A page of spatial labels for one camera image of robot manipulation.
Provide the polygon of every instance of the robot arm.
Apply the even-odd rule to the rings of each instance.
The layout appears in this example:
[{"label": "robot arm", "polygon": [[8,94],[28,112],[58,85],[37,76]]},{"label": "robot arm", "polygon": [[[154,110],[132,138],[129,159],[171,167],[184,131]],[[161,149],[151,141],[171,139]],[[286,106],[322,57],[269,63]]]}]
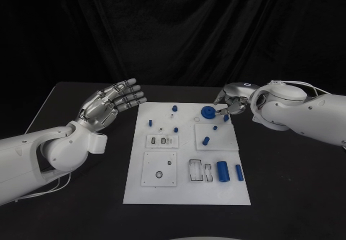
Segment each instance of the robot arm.
[{"label": "robot arm", "polygon": [[[89,153],[103,154],[103,130],[125,110],[148,101],[136,79],[97,91],[83,104],[67,127],[55,127],[0,140],[0,205],[70,174],[86,162]],[[37,149],[54,170],[41,171]]]},{"label": "robot arm", "polygon": [[267,128],[278,131],[292,129],[325,143],[346,146],[346,96],[328,93],[308,97],[302,88],[283,81],[272,81],[263,87],[243,82],[231,83],[224,87],[216,105],[224,97],[230,107],[220,110],[217,115],[240,114],[250,105],[254,122]]}]

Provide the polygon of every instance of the black backdrop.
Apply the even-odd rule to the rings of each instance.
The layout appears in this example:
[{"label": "black backdrop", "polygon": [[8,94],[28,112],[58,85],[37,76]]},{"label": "black backdrop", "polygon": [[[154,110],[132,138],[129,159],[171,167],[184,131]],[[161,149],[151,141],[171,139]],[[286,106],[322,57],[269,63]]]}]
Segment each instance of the black backdrop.
[{"label": "black backdrop", "polygon": [[341,0],[2,1],[0,138],[24,134],[63,81],[301,80],[346,94],[345,13]]}]

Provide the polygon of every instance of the blue object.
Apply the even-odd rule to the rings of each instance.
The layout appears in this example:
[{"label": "blue object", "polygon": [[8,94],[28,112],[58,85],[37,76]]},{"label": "blue object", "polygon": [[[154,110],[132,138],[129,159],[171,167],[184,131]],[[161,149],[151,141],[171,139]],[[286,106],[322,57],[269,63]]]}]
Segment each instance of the blue object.
[{"label": "blue object", "polygon": [[204,106],[201,114],[207,119],[216,118],[216,108],[213,106]]},{"label": "blue object", "polygon": [[236,165],[236,169],[237,169],[237,174],[239,174],[239,180],[244,181],[244,172],[243,172],[243,168],[241,168],[240,164]]},{"label": "blue object", "polygon": [[204,139],[204,142],[203,142],[205,146],[208,145],[210,140],[211,140],[211,138],[207,136]]},{"label": "blue object", "polygon": [[230,168],[226,161],[218,161],[218,180],[221,182],[230,182]]}]

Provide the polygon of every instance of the black table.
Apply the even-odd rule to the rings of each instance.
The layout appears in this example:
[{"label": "black table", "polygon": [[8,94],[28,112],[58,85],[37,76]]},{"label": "black table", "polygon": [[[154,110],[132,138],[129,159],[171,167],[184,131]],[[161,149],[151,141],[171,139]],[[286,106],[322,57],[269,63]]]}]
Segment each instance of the black table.
[{"label": "black table", "polygon": [[[66,126],[109,84],[57,85],[30,132]],[[213,103],[220,88],[142,86],[151,102]],[[139,107],[103,131],[93,155],[58,192],[0,206],[0,239],[346,239],[346,154],[341,147],[231,117],[252,206],[123,204]]]}]

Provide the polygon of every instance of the humanoid robot hand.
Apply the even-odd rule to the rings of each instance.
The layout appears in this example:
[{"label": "humanoid robot hand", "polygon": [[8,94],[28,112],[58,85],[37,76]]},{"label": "humanoid robot hand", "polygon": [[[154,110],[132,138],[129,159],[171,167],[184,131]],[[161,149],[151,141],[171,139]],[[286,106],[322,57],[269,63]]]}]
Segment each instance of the humanoid robot hand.
[{"label": "humanoid robot hand", "polygon": [[83,104],[77,122],[93,132],[109,127],[125,110],[148,101],[135,78],[116,83],[109,88],[97,91]]},{"label": "humanoid robot hand", "polygon": [[228,107],[218,110],[216,115],[241,114],[246,111],[247,105],[252,101],[252,95],[259,88],[260,86],[256,84],[244,82],[233,82],[226,85],[214,101],[214,105],[218,105],[221,100],[226,99]]}]

